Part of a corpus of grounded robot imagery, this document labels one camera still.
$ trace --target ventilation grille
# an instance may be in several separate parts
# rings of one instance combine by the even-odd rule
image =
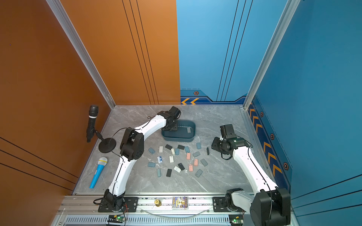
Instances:
[[[109,215],[68,215],[65,220],[65,226],[69,225],[105,225],[108,224]],[[202,215],[195,218],[185,219],[177,215],[169,215],[174,218],[159,218],[149,215],[131,215],[126,221],[126,225],[220,225],[230,224],[229,217],[226,214]]]
[[[66,223],[104,223],[107,222],[108,217],[87,217],[87,215],[83,215],[80,217],[78,215],[69,215],[66,219]]]

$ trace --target microphone grille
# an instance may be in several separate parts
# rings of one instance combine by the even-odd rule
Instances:
[[[98,160],[98,165],[106,165],[108,162],[108,159],[106,157],[102,157]]]

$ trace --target white block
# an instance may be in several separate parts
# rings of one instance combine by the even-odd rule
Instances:
[[[175,168],[173,168],[174,170],[176,170],[177,172],[181,172],[181,169],[178,168],[177,166],[175,166]]]

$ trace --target brass cylinder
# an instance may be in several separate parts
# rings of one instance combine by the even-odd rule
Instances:
[[[156,200],[155,200],[155,205],[156,205],[156,206],[160,206],[160,205],[161,205],[161,201],[158,200],[158,199],[156,199]]]

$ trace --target blue wall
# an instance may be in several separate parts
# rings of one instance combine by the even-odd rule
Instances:
[[[181,90],[201,90],[212,101],[245,95],[286,2],[177,0]]]
[[[362,189],[359,176],[313,192],[362,174],[361,65],[362,1],[300,1],[256,98],[290,161],[301,226],[360,225],[361,206],[327,210],[362,192],[299,206]]]

